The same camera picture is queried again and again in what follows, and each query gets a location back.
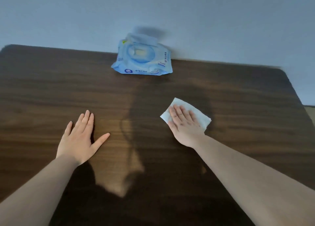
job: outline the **wooden table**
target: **wooden table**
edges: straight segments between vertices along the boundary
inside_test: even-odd
[[[193,149],[160,119],[174,97],[210,116],[206,134],[315,189],[314,127],[279,69],[172,60],[123,75],[116,54],[6,46],[0,52],[0,199],[54,159],[89,109],[109,140],[74,172],[51,225],[252,225]]]

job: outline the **light blue wall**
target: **light blue wall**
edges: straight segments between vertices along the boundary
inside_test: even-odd
[[[0,0],[0,47],[116,52],[137,26],[173,58],[281,66],[315,105],[315,0]]]

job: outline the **left hand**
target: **left hand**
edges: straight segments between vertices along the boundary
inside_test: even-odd
[[[106,133],[91,144],[93,124],[94,115],[90,115],[89,110],[80,115],[72,131],[70,121],[59,143],[56,158],[61,155],[72,156],[79,164],[90,159],[110,136],[110,133]]]

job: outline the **wet wipes package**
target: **wet wipes package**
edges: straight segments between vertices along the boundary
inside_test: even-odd
[[[144,34],[129,33],[118,45],[112,68],[123,74],[163,75],[172,73],[171,52],[158,40]]]

